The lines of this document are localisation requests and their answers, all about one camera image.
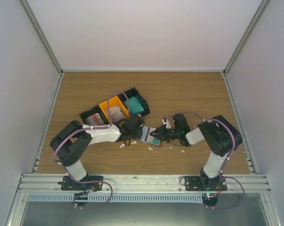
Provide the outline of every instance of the metal bar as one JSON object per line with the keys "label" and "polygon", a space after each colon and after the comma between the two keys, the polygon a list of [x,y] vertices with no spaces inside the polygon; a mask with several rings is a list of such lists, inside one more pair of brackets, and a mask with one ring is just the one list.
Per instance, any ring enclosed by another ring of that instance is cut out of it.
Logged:
{"label": "metal bar", "polygon": [[[77,202],[103,202],[110,194],[89,193],[87,200]],[[72,202],[74,193],[30,193],[29,202]],[[203,203],[202,194],[126,194],[114,193],[110,202],[194,202]]]}
{"label": "metal bar", "polygon": [[61,84],[62,84],[62,80],[63,80],[63,76],[58,77],[58,80],[57,80],[57,83],[56,83],[56,86],[55,86],[55,89],[54,89],[54,92],[53,92],[51,104],[48,108],[48,112],[47,112],[47,115],[46,115],[46,118],[45,118],[45,121],[44,121],[43,129],[42,129],[42,133],[41,133],[41,140],[40,140],[40,143],[39,143],[39,148],[37,150],[37,155],[36,155],[36,158],[34,159],[34,162],[32,163],[31,173],[36,172],[36,170],[38,169],[38,160],[39,160],[41,152],[43,150],[47,131],[48,131],[48,128],[49,128],[52,113],[53,113],[55,103],[56,103],[56,100],[57,100],[59,89],[60,89]]}
{"label": "metal bar", "polygon": [[221,69],[189,69],[189,68],[183,68],[183,69],[166,69],[166,68],[122,68],[122,69],[116,69],[116,68],[95,68],[95,69],[64,69],[64,72],[217,72],[221,73]]}
{"label": "metal bar", "polygon": [[238,56],[240,50],[242,49],[242,47],[244,46],[244,44],[246,43],[247,39],[249,38],[250,34],[252,33],[252,31],[254,30],[254,27],[255,25],[257,24],[257,22],[259,21],[259,19],[261,18],[264,10],[266,9],[268,3],[270,2],[270,0],[262,0],[260,5],[258,6],[254,16],[252,17],[246,31],[244,32],[241,40],[239,41],[233,55],[231,56],[230,58],[230,61],[228,62],[225,70],[224,70],[224,73],[225,73],[225,76],[227,76],[231,66],[233,65],[236,57]]}
{"label": "metal bar", "polygon": [[279,212],[272,194],[260,194],[263,208],[270,226],[281,226]]}
{"label": "metal bar", "polygon": [[45,35],[43,33],[43,31],[42,31],[38,21],[37,21],[34,13],[32,11],[32,9],[31,9],[31,7],[30,7],[30,5],[28,3],[28,1],[27,0],[20,0],[20,3],[23,6],[23,9],[25,10],[29,20],[31,21],[35,31],[37,32],[41,42],[43,43],[44,47],[46,48],[46,51],[49,54],[49,56],[50,56],[50,58],[51,58],[51,60],[52,60],[52,62],[54,64],[54,66],[56,67],[58,73],[60,75],[62,75],[63,70],[60,67],[60,65],[59,65],[59,63],[58,63],[58,61],[57,61],[57,59],[56,59],[52,49],[51,49],[51,47],[50,47],[50,45],[49,45],[49,43],[48,43],[48,41],[47,41],[47,39],[46,39],[46,37],[45,37]]}
{"label": "metal bar", "polygon": [[242,120],[241,120],[241,116],[240,116],[238,106],[236,104],[231,86],[229,84],[228,78],[226,76],[224,76],[224,74],[223,74],[223,79],[225,81],[225,85],[226,85],[226,88],[227,88],[227,91],[228,91],[228,95],[229,95],[229,98],[230,98],[230,102],[231,102],[231,105],[232,105],[232,108],[233,108],[234,116],[236,118],[239,131],[240,131],[240,133],[243,137],[243,146],[245,148],[245,154],[246,154],[247,158],[252,163],[252,168],[253,168],[254,173],[257,173],[257,171],[258,171],[257,166],[258,165],[257,165],[256,160],[253,156],[253,153],[251,152],[251,149],[249,147],[249,140],[248,140],[248,137],[245,134],[245,129],[244,129],[244,126],[243,126],[243,123],[242,123]]}
{"label": "metal bar", "polygon": [[27,203],[27,192],[17,192],[10,208],[6,226],[20,226]]}
{"label": "metal bar", "polygon": [[[18,190],[25,192],[57,192],[65,174],[23,174]],[[149,193],[149,194],[202,194],[204,191],[187,192],[180,184],[182,175],[103,175],[104,181],[110,183],[114,193]],[[231,175],[239,180],[247,193],[270,193],[268,181],[264,175]],[[224,193],[242,193],[241,187],[231,179],[226,179],[228,190]],[[110,188],[103,184],[102,191],[110,193]]]}

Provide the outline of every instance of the yellow tray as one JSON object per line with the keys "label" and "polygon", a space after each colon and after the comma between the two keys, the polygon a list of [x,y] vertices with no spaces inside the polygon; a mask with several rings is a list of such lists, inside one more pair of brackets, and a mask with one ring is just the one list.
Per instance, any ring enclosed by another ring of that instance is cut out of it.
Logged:
{"label": "yellow tray", "polygon": [[[102,102],[101,104],[99,104],[103,114],[105,115],[105,117],[107,118],[107,120],[110,122],[110,119],[109,119],[109,116],[108,114],[106,113],[106,110],[108,109],[108,101],[104,101]],[[118,96],[115,96],[113,98],[110,99],[110,102],[109,102],[109,108],[113,107],[113,106],[119,106],[122,113],[125,115],[125,117],[127,119],[129,119],[129,115],[128,115],[128,112],[127,112],[127,109],[126,107],[124,106],[124,104],[122,103],[122,101],[118,98]]]}

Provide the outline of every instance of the plastic bin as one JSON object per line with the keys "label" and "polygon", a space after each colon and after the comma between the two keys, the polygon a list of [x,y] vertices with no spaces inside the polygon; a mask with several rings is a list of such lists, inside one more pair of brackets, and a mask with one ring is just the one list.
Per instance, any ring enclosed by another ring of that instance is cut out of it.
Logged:
{"label": "plastic bin", "polygon": [[[138,90],[135,87],[125,91],[124,93],[127,95],[128,99],[131,98],[131,97],[137,98],[138,102],[141,104],[141,106],[144,109],[144,112],[141,113],[142,117],[150,114],[150,108],[148,107],[146,100],[140,95],[140,93],[138,92]],[[119,97],[119,99],[122,101],[123,105],[127,109],[127,105],[125,104],[125,101],[126,101],[125,96],[122,93],[117,95],[117,96]]]}
{"label": "plastic bin", "polygon": [[85,111],[83,113],[80,113],[79,116],[80,116],[81,120],[83,121],[83,123],[85,125],[89,125],[89,124],[87,124],[86,119],[88,117],[90,117],[91,115],[96,114],[96,113],[100,114],[100,117],[103,120],[104,124],[106,124],[106,125],[109,124],[109,121],[107,120],[106,116],[103,114],[103,112],[102,112],[102,110],[101,110],[99,105],[97,105],[95,107],[92,107],[91,109],[89,109],[89,110],[87,110],[87,111]]}
{"label": "plastic bin", "polygon": [[[106,113],[106,110],[108,109],[108,101],[104,101],[102,102],[101,104],[99,104],[103,114],[105,115],[106,119],[110,122],[109,120],[109,116],[107,115]],[[127,112],[127,108],[125,106],[125,104],[119,99],[118,96],[115,96],[113,98],[110,99],[110,102],[109,102],[109,107],[113,107],[113,106],[119,106],[122,113],[125,115],[126,119],[129,119],[129,115],[128,115],[128,112]]]}

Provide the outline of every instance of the cable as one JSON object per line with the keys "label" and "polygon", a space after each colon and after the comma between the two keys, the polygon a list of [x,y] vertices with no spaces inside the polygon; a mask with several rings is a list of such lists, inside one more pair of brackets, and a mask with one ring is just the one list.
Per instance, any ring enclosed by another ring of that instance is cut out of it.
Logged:
{"label": "cable", "polygon": [[109,97],[108,97],[108,101],[107,101],[107,108],[108,108],[108,115],[109,115],[109,119],[110,119],[110,126],[112,125],[113,121],[112,121],[112,116],[110,115],[110,105],[109,105],[109,101],[112,97],[112,95],[116,92],[119,92],[119,93],[122,93],[126,99],[126,102],[128,103],[128,106],[127,106],[127,112],[128,112],[128,115],[130,116],[131,115],[131,112],[130,112],[130,109],[129,109],[129,101],[128,101],[128,98],[127,98],[127,95],[121,91],[121,90],[115,90],[113,92],[110,93]]}
{"label": "cable", "polygon": [[[88,207],[88,206],[87,206],[87,207],[82,207],[82,206],[81,206],[80,209],[95,209],[95,208],[104,206],[104,205],[106,205],[106,204],[108,204],[108,203],[110,202],[110,200],[111,200],[112,197],[113,197],[113,187],[112,187],[108,182],[102,181],[102,180],[78,181],[77,179],[75,179],[75,178],[71,175],[71,173],[67,170],[66,167],[64,167],[64,168],[65,168],[65,170],[67,171],[69,177],[70,177],[73,181],[75,181],[76,183],[79,183],[79,184],[103,183],[103,184],[106,184],[107,186],[110,187],[110,196],[109,196],[109,198],[108,198],[107,201],[105,201],[105,202],[103,202],[103,203],[101,203],[101,204],[99,204],[99,205],[97,205],[97,206],[89,206],[89,207]],[[77,208],[77,205],[76,205],[76,203],[75,203],[75,200],[76,200],[76,197],[74,197],[74,199],[73,199],[73,205],[74,205],[75,208]]]}
{"label": "cable", "polygon": [[[78,133],[83,132],[83,131],[86,131],[86,130],[108,129],[110,126],[112,126],[113,122],[112,122],[112,118],[111,118],[111,115],[110,115],[110,108],[109,108],[110,105],[109,105],[109,101],[110,101],[110,99],[111,99],[111,96],[112,96],[114,93],[116,93],[116,92],[121,92],[121,93],[125,96],[125,98],[126,98],[126,100],[127,100],[127,103],[129,103],[128,98],[127,98],[127,95],[126,95],[123,91],[116,90],[116,91],[111,92],[110,95],[109,95],[109,97],[108,97],[108,105],[107,105],[107,107],[108,107],[108,116],[109,116],[109,119],[110,119],[110,124],[109,124],[109,125],[106,125],[106,126],[97,126],[97,127],[82,128],[82,129],[76,130],[76,131],[74,131],[73,133],[71,133],[69,136],[67,136],[67,137],[60,143],[60,145],[59,145],[59,146],[57,147],[57,149],[54,151],[54,154],[53,154],[53,157],[52,157],[52,160],[53,160],[54,162],[61,163],[61,161],[55,159],[56,156],[57,156],[57,153],[58,153],[59,150],[62,148],[62,146],[63,146],[72,136],[74,136],[75,134],[78,134]],[[128,111],[128,115],[131,115],[131,114],[130,114],[130,107],[129,107],[129,105],[128,105],[128,107],[127,107],[127,111]],[[93,206],[93,207],[85,207],[86,209],[95,209],[95,208],[101,207],[101,206],[103,206],[103,205],[106,205],[106,204],[112,199],[112,196],[113,196],[113,187],[112,187],[108,182],[106,182],[106,181],[101,181],[101,180],[78,181],[78,180],[76,180],[76,179],[71,175],[71,173],[67,170],[66,167],[64,167],[64,168],[65,168],[65,170],[67,171],[69,177],[70,177],[74,182],[76,182],[76,183],[79,183],[79,184],[104,183],[104,184],[106,184],[106,185],[108,185],[108,186],[110,187],[110,197],[108,198],[108,200],[107,200],[106,202],[104,202],[104,203],[102,203],[102,204],[100,204],[100,205],[97,205],[97,206]]]}
{"label": "cable", "polygon": [[218,195],[221,194],[221,186],[219,184],[217,186],[218,186],[218,190],[219,190],[219,193],[217,194],[217,196],[218,196]]}
{"label": "cable", "polygon": [[[187,114],[187,113],[193,114],[193,115],[197,116],[198,118],[200,118],[201,121],[204,121],[203,117],[200,116],[199,114],[195,113],[195,112],[180,112],[180,113],[176,113],[176,114]],[[167,116],[167,117],[165,117],[165,118],[168,118],[168,119],[169,119],[169,118],[175,116],[176,114],[169,115],[169,116]]]}
{"label": "cable", "polygon": [[242,201],[240,201],[240,202],[237,203],[236,205],[233,205],[233,206],[230,206],[230,207],[214,207],[214,206],[205,205],[205,204],[203,203],[203,205],[206,206],[206,208],[212,207],[212,209],[215,209],[215,210],[231,210],[231,209],[234,209],[234,208],[237,208],[237,207],[241,206],[242,203],[244,203],[244,201],[245,201],[245,189],[244,189],[244,187],[242,186],[242,184],[241,184],[236,178],[233,178],[233,177],[222,177],[222,178],[223,178],[223,179],[224,179],[224,178],[232,179],[232,180],[236,181],[236,182],[239,184],[239,186],[240,186],[241,189],[242,189],[242,193],[243,193]]}
{"label": "cable", "polygon": [[226,131],[229,133],[229,135],[230,135],[230,137],[231,137],[231,139],[232,139],[232,148],[231,148],[231,150],[229,151],[229,153],[227,154],[227,157],[226,157],[225,161],[224,161],[223,164],[221,165],[220,171],[222,171],[223,168],[225,167],[227,161],[229,160],[230,156],[232,155],[232,153],[233,153],[234,150],[235,150],[235,145],[236,145],[236,144],[235,144],[234,135],[233,135],[233,133],[231,132],[231,130],[226,126],[226,124],[224,124],[224,123],[221,122],[220,120],[218,120],[218,119],[209,119],[209,120],[207,120],[207,121],[214,121],[214,122],[217,122],[218,124],[222,125],[222,126],[226,129]]}
{"label": "cable", "polygon": [[230,137],[231,137],[231,139],[232,139],[232,148],[231,148],[231,150],[229,151],[229,153],[227,154],[226,159],[225,159],[225,161],[223,162],[223,164],[222,164],[222,166],[221,166],[221,168],[220,168],[220,174],[219,174],[219,176],[220,176],[221,181],[222,181],[223,179],[225,179],[225,178],[232,179],[232,180],[236,181],[236,182],[240,185],[240,187],[241,187],[241,189],[242,189],[242,192],[243,192],[243,199],[242,199],[242,201],[239,202],[238,204],[234,205],[234,206],[230,206],[230,207],[220,207],[220,208],[219,208],[219,207],[213,207],[213,206],[209,206],[209,207],[212,207],[212,209],[217,209],[217,210],[230,210],[230,209],[234,209],[234,208],[237,208],[238,206],[240,206],[240,205],[244,202],[244,200],[245,200],[245,189],[244,189],[244,187],[242,186],[242,184],[241,184],[237,179],[235,179],[235,178],[233,178],[233,177],[228,177],[228,176],[223,177],[223,176],[221,175],[221,172],[222,172],[223,168],[225,167],[227,161],[229,160],[230,156],[232,155],[232,153],[233,153],[234,150],[235,150],[236,144],[235,144],[234,135],[233,135],[233,133],[231,132],[231,130],[230,130],[223,122],[221,122],[220,120],[218,120],[218,119],[209,119],[209,120],[207,120],[207,121],[214,121],[214,122],[217,122],[218,124],[222,125],[222,126],[226,129],[226,131],[229,133],[229,135],[230,135]]}
{"label": "cable", "polygon": [[172,140],[170,140],[170,143],[177,147],[184,147],[184,145],[175,145],[174,143],[172,143]]}
{"label": "cable", "polygon": [[182,186],[186,186],[186,185],[183,185],[182,183],[181,183],[181,180],[183,179],[183,178],[185,178],[186,176],[181,176],[181,178],[180,178],[180,184],[182,185]]}

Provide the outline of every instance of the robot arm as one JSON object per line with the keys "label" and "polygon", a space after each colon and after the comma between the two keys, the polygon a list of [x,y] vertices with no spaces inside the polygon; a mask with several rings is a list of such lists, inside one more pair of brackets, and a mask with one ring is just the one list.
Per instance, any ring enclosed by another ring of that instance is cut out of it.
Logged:
{"label": "robot arm", "polygon": [[[242,143],[240,133],[221,115],[213,119],[220,121],[228,127],[235,140],[235,148]],[[168,119],[163,119],[163,125],[151,133],[159,140],[167,141],[178,139],[183,146],[189,147],[202,140],[206,140],[211,149],[211,153],[206,165],[201,169],[200,180],[204,188],[216,187],[219,182],[220,170],[227,159],[227,155],[232,148],[232,139],[228,131],[219,123],[214,121],[204,121],[198,124],[194,130],[190,131],[186,118],[183,114],[173,116],[174,129],[171,128]]]}
{"label": "robot arm", "polygon": [[111,126],[103,126],[106,127],[105,129],[99,126],[82,125],[75,120],[70,122],[51,140],[50,146],[55,151],[74,131],[87,129],[75,134],[72,137],[76,139],[74,142],[70,139],[67,140],[57,153],[57,157],[72,177],[77,181],[81,181],[87,176],[87,172],[80,161],[80,157],[88,145],[100,142],[125,142],[130,139],[141,139],[142,125],[144,125],[144,120],[137,114],[131,115],[127,121],[123,121],[123,124],[113,123]]}

